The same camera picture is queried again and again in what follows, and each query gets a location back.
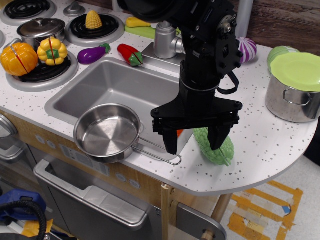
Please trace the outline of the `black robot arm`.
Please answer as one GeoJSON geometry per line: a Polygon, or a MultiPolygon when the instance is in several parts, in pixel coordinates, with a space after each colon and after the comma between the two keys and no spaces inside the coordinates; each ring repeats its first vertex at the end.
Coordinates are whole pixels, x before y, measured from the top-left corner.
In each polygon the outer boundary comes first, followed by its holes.
{"type": "Polygon", "coordinates": [[[239,101],[216,97],[221,80],[235,80],[242,52],[235,36],[236,13],[227,0],[120,0],[121,9],[149,23],[167,21],[181,31],[185,59],[180,64],[177,97],[151,111],[153,131],[174,155],[178,130],[207,128],[212,150],[219,149],[238,124],[239,101]]]}

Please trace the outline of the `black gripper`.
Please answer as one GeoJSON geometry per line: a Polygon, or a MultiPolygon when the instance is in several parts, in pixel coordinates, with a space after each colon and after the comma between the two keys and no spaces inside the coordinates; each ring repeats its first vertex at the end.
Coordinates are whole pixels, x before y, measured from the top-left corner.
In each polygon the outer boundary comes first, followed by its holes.
{"type": "Polygon", "coordinates": [[[231,128],[239,123],[239,111],[243,107],[239,101],[216,97],[216,93],[230,95],[238,90],[236,75],[229,73],[227,76],[234,88],[220,88],[219,78],[214,78],[207,86],[197,85],[182,73],[177,97],[151,111],[153,132],[162,135],[169,154],[177,153],[178,130],[208,128],[207,139],[213,151],[225,142],[231,128]]]}

